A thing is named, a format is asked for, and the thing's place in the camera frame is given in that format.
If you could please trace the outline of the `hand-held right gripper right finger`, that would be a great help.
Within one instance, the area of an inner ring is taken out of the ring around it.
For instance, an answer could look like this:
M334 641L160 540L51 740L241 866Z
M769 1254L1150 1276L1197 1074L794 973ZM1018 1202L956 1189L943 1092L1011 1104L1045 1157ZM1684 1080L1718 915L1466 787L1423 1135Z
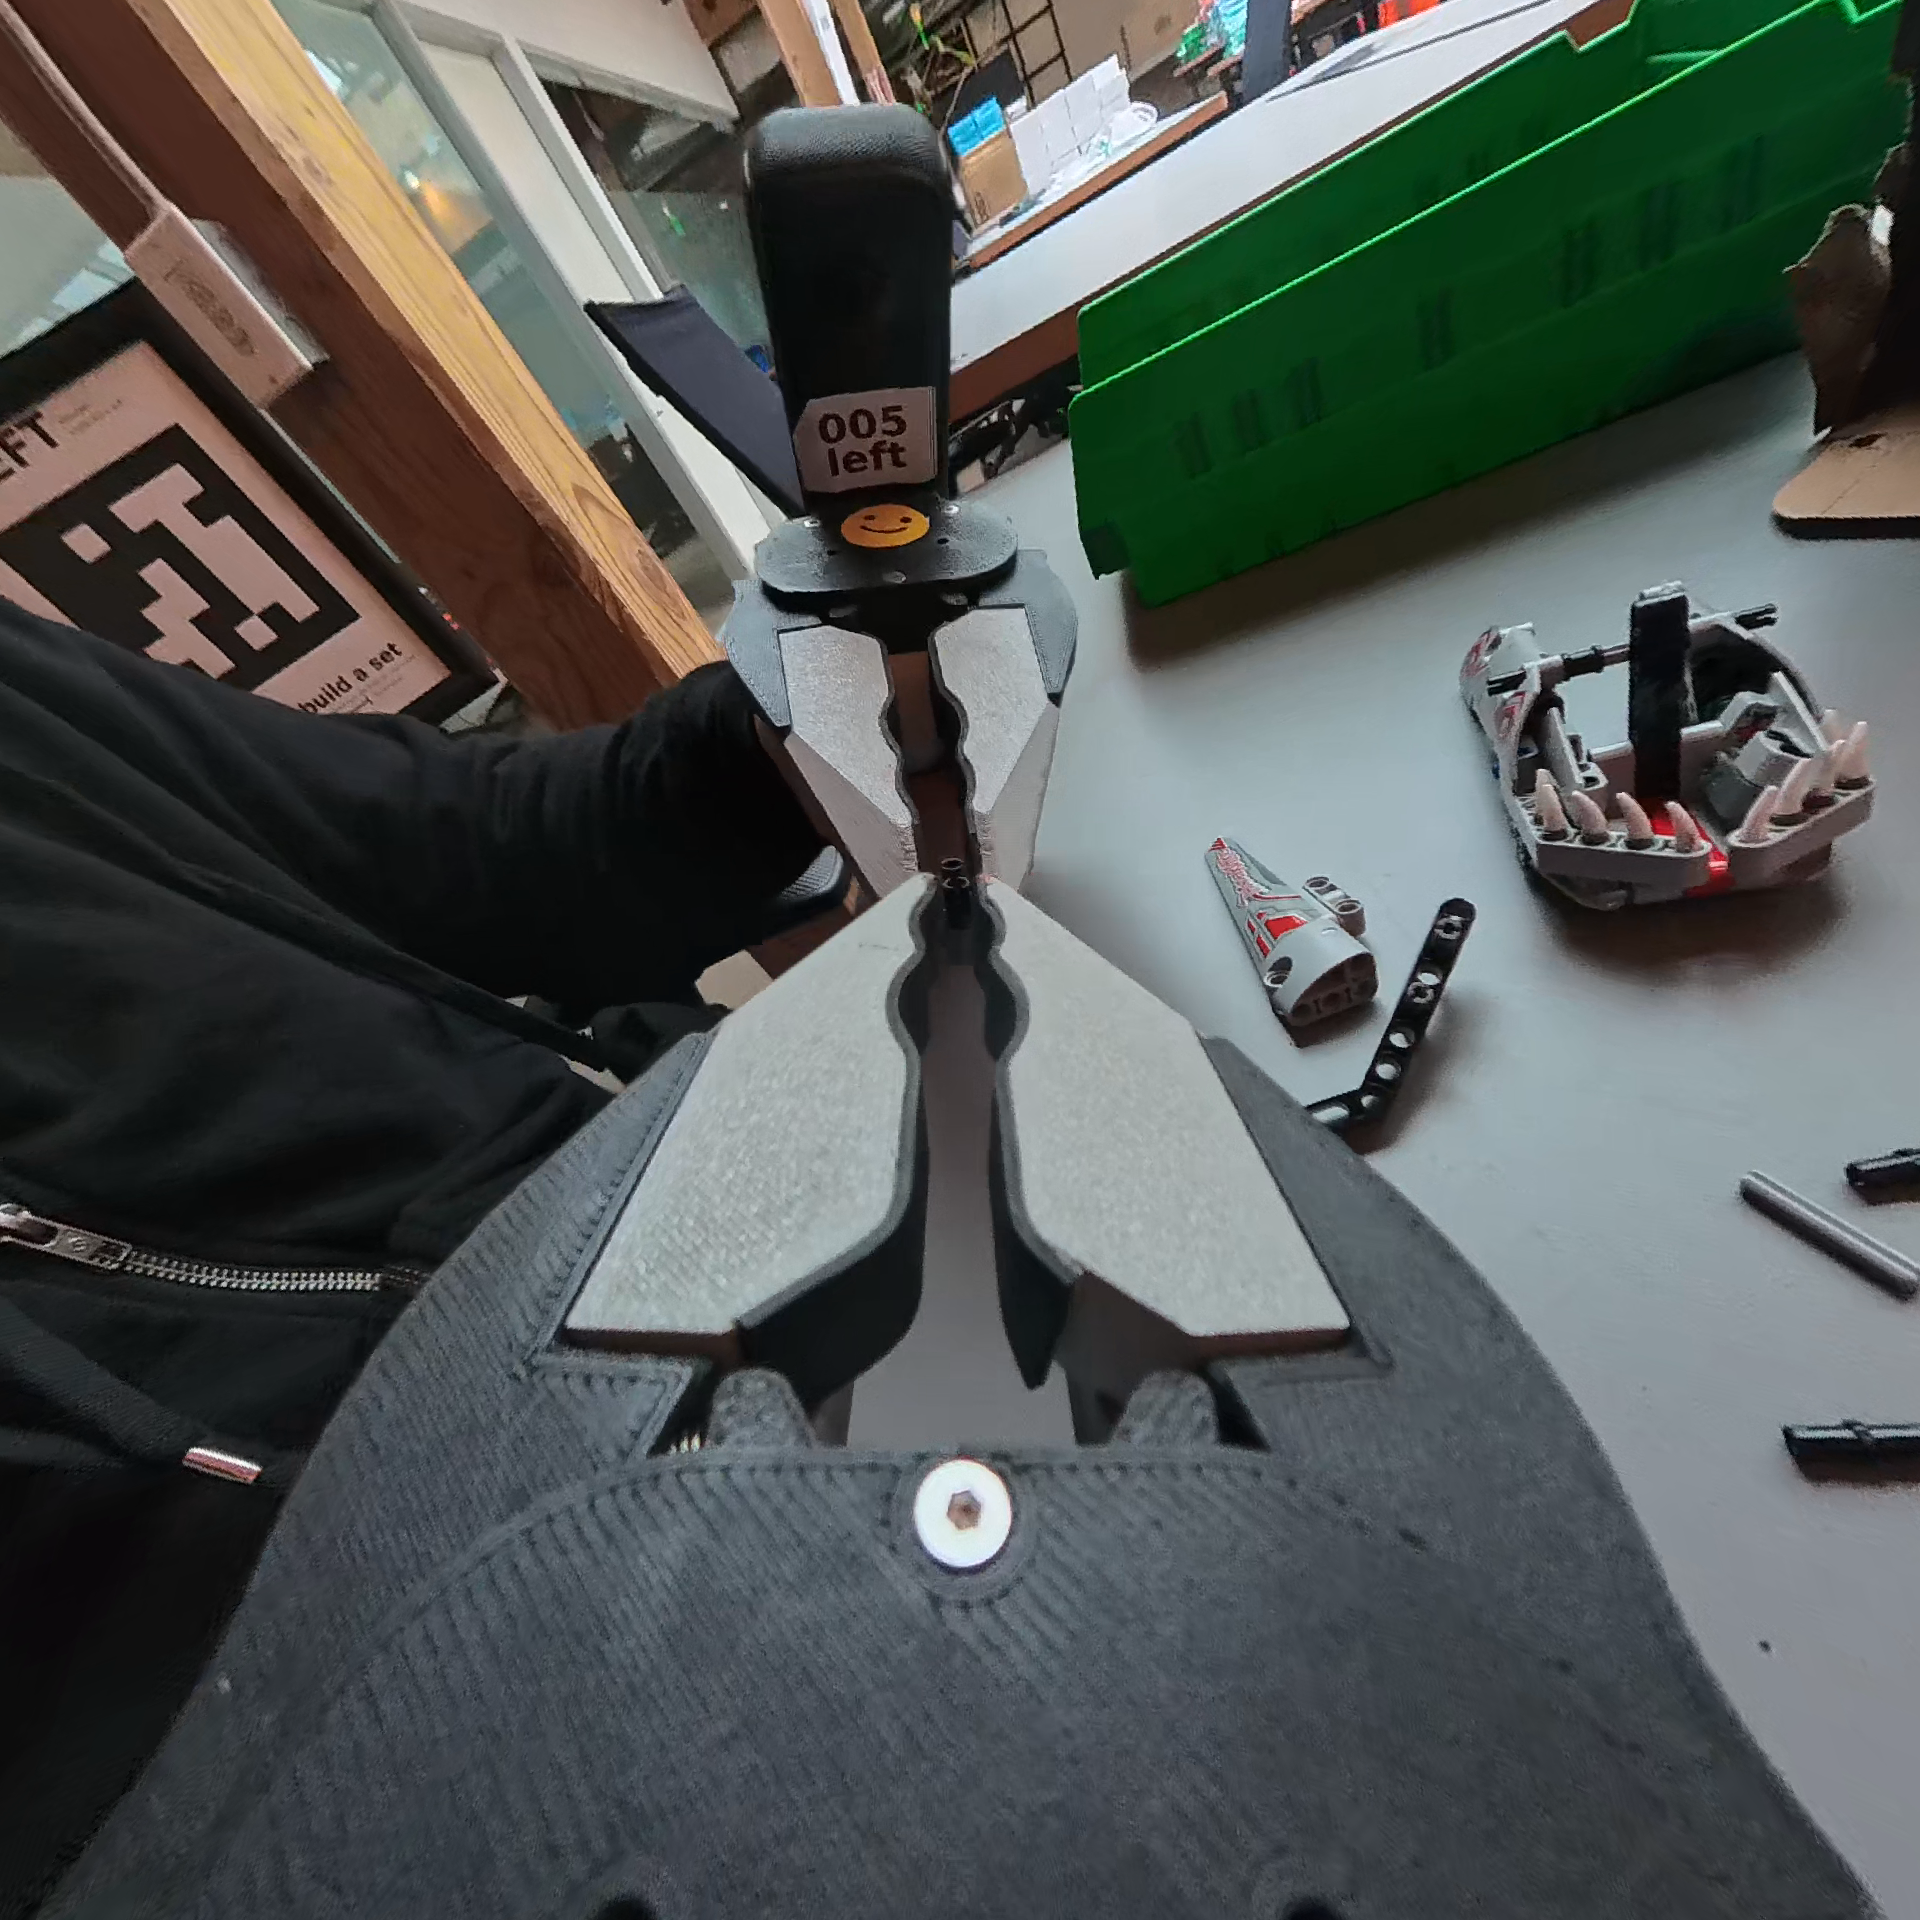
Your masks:
M982 884L998 1303L1023 1383L1106 1443L1150 1375L1333 1358L1355 1324L1210 1042Z

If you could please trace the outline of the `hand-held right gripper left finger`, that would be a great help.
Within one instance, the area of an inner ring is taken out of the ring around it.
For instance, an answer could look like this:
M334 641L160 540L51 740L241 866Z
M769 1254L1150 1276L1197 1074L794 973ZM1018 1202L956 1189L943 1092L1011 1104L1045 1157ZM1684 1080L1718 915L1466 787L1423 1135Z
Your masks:
M565 1342L769 1366L801 1407L916 1316L924 876L731 1011L678 1074Z

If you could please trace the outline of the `person's left forearm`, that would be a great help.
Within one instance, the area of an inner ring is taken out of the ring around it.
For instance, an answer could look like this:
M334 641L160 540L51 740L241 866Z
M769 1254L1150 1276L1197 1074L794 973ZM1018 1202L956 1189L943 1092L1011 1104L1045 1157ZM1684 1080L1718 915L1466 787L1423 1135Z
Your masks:
M774 927L824 853L734 668L627 722L436 736L405 716L258 722L278 858L375 942L495 998L663 1005Z

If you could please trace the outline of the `grey red printed lego panel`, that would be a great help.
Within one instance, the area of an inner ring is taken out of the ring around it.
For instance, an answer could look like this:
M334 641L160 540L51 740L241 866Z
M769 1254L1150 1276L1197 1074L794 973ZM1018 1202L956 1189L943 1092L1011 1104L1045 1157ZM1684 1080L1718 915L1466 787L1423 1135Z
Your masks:
M1237 837L1210 841L1210 871L1286 1029L1308 1029L1380 998L1380 957L1363 942L1368 910L1343 884L1323 871L1291 884Z

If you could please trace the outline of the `black bent lego beam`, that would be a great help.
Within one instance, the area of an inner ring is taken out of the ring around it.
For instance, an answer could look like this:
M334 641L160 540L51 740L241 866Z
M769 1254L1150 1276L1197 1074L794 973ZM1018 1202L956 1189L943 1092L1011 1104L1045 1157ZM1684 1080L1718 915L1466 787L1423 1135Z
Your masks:
M1416 945L1416 957L1402 981L1402 998L1395 998L1395 1006L1380 1029L1380 1050L1371 1050L1363 1080L1350 1092L1318 1101L1308 1122L1323 1122L1326 1135L1363 1135L1363 1129L1380 1129L1395 1112L1469 927L1478 927L1478 902L1458 902L1458 892L1440 902L1440 910L1430 915L1423 945Z

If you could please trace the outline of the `grey lego model with teeth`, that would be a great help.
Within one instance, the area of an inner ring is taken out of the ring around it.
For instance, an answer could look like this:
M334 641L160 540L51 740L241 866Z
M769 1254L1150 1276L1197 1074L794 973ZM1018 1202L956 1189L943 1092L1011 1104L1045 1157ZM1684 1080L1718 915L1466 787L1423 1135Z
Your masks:
M1813 697L1780 605L1638 585L1617 641L1486 629L1458 659L1520 871L1592 910L1763 892L1828 871L1877 812L1870 722Z

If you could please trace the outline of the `dark grey lego axle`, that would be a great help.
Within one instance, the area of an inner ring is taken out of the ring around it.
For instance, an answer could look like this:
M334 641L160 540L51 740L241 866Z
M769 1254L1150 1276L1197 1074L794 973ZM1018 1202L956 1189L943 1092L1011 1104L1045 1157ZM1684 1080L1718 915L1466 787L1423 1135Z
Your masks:
M1772 1174L1741 1174L1736 1196L1764 1215L1772 1223L1781 1223L1791 1235L1800 1235L1808 1248L1838 1260L1843 1271L1856 1271L1861 1279L1888 1287L1889 1300L1920 1300L1920 1263L1906 1254L1899 1254L1889 1244L1843 1223L1838 1215L1817 1205L1813 1196L1780 1184Z

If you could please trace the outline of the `stack of white boxes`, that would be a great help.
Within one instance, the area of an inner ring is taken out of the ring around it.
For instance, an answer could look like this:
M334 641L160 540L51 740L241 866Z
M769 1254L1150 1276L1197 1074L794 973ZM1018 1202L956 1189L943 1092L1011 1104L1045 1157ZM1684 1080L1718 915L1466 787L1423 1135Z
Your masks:
M1144 124L1114 54L1093 65L1088 74L1079 74L1038 106L1023 100L1011 106L1003 118L1011 118L1011 136L1013 136L1013 152L1030 188L1064 173L1073 160L1085 160L1088 148L1114 142Z

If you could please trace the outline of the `green plastic bin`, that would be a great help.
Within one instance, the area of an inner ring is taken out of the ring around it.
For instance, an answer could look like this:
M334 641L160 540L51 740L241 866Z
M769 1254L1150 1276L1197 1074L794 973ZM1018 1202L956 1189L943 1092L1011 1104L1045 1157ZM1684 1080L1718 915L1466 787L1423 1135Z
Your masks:
M1602 409L1602 397L1624 397L1624 352L1602 352L1602 385L1585 394L1564 345L1536 330L1516 345L1520 371L1511 378L1493 371L1493 352L1478 352L1448 378L1402 378L1318 422L1306 394L1251 371L1225 397L1179 394L1150 403L1144 422L1124 422L1114 397L1073 397L1073 487L1088 572L1126 573L1139 605L1155 607L1633 413Z
M1628 4L1409 112L1085 310L1085 397L1124 422L1241 371L1308 422L1520 335L1624 397L1796 345L1781 262L1899 136L1899 4Z

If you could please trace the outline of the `black zipped jacket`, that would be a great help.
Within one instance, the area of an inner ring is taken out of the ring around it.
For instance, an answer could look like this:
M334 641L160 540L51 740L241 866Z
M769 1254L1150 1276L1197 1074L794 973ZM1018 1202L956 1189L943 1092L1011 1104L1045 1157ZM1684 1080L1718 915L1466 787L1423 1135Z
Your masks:
M297 707L6 605L6 1916L132 1794L410 1293L695 983L465 983L273 849Z

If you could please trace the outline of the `white label plate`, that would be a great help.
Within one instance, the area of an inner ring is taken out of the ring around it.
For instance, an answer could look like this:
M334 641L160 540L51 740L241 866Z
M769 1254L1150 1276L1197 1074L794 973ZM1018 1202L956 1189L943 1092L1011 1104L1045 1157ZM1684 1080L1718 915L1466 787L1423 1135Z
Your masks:
M258 409L325 365L321 335L273 299L253 262L224 251L219 235L172 198L156 198L147 224L123 240L123 267Z

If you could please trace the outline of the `black and white pattern sign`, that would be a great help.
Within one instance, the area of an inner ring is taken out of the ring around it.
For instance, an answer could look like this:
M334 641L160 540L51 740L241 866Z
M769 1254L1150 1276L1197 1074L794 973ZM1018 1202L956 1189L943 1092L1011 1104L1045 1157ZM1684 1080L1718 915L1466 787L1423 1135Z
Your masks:
M492 655L145 283L0 360L0 592L297 714L442 722Z

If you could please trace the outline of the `flat cardboard piece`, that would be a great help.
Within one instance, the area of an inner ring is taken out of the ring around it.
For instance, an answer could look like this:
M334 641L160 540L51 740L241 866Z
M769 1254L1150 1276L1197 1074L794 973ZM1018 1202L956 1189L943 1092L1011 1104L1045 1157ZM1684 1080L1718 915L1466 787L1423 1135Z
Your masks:
M1834 428L1772 495L1781 535L1920 535L1920 403Z

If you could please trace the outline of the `brown crumpled paper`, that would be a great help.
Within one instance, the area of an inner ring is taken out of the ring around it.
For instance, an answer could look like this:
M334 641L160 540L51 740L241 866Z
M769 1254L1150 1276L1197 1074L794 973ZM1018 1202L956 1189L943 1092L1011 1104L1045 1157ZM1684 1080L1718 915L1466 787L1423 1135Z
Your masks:
M1828 436L1870 409L1889 296L1889 212L1834 202L1817 245L1781 281L1813 378L1813 434Z

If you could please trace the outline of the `wooden post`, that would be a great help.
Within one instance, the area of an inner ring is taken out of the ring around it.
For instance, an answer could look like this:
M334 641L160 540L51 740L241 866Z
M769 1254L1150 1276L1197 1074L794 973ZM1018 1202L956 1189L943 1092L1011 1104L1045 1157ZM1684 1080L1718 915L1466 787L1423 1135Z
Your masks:
M560 728L725 659L273 4L6 4L6 124L116 240L228 226L325 345L273 422Z

